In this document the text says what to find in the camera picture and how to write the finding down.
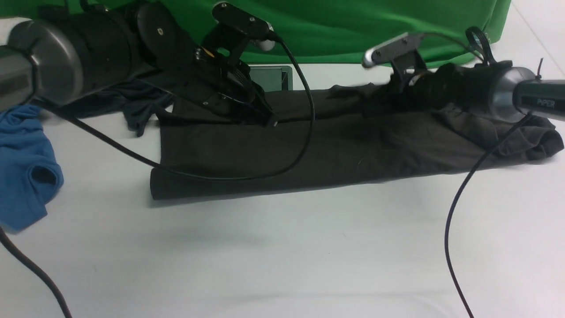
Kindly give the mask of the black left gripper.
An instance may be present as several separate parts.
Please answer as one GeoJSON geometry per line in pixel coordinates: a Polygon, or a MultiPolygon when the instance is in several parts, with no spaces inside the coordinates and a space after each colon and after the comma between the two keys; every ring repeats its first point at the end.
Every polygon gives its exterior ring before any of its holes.
{"type": "Polygon", "coordinates": [[[147,84],[185,99],[230,120],[248,120],[265,128],[277,126],[278,118],[252,81],[230,68],[199,45],[146,45],[147,84]]]}

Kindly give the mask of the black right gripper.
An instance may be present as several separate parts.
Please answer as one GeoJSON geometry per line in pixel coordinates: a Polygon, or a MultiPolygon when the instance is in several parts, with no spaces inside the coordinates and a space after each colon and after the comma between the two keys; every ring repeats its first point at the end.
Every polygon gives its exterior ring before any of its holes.
{"type": "Polygon", "coordinates": [[[390,76],[386,85],[381,85],[362,102],[363,117],[442,111],[442,104],[433,98],[430,91],[432,73],[408,74],[403,82],[397,74],[390,76]]]}

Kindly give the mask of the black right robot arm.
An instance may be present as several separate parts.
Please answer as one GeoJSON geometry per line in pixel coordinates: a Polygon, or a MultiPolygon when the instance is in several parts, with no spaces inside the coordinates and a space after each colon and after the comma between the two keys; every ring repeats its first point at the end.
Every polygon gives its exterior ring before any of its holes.
{"type": "Polygon", "coordinates": [[[376,89],[362,105],[364,117],[424,111],[468,113],[516,123],[526,115],[564,120],[564,80],[543,80],[510,61],[463,67],[448,63],[417,70],[376,89]]]}

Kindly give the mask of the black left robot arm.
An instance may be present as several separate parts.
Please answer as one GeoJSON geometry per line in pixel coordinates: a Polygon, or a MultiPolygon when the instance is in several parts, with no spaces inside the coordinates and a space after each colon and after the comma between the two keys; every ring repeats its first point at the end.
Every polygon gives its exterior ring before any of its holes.
{"type": "Polygon", "coordinates": [[[1,46],[1,110],[34,99],[65,106],[136,78],[235,123],[274,127],[241,60],[249,44],[272,49],[271,25],[224,1],[211,14],[216,25],[202,43],[161,2],[20,22],[1,46]]]}

